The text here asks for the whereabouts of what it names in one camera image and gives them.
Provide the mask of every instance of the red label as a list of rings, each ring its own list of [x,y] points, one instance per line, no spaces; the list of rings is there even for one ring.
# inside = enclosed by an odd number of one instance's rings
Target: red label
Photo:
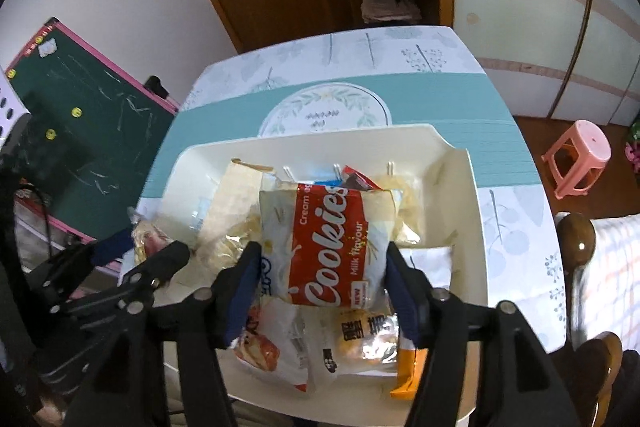
[[[351,305],[351,283],[363,280],[368,228],[359,190],[298,185],[289,271],[293,304]]]

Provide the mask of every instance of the metal bolt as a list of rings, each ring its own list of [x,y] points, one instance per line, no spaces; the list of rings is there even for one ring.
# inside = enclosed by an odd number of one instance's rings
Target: metal bolt
[[[193,293],[196,301],[208,301],[212,296],[211,288],[199,288]]]
[[[127,306],[127,312],[131,315],[138,315],[143,309],[145,309],[145,305],[140,301],[133,301]]]
[[[440,302],[449,300],[449,292],[444,288],[434,288],[431,291],[431,296]]]
[[[502,301],[500,303],[500,311],[507,315],[513,315],[516,312],[516,305],[511,301]]]

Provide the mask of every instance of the pink object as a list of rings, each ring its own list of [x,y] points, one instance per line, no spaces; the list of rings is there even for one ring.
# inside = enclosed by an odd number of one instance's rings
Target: pink object
[[[567,150],[574,160],[564,177],[556,165],[556,153],[561,149]],[[554,194],[559,200],[565,196],[587,195],[610,158],[611,147],[607,137],[596,124],[587,120],[577,120],[542,156],[556,181]],[[584,178],[587,178],[587,186],[576,188]]]

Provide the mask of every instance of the red snack package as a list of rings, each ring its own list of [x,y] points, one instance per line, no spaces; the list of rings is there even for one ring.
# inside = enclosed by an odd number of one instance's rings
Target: red snack package
[[[267,295],[308,306],[368,309],[382,292],[399,193],[283,182],[260,191]]]

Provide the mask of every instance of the chalkboard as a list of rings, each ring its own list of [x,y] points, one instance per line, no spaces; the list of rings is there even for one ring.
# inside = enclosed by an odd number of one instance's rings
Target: chalkboard
[[[57,19],[6,75],[33,116],[4,165],[39,188],[62,228],[103,239],[126,227],[173,106]]]

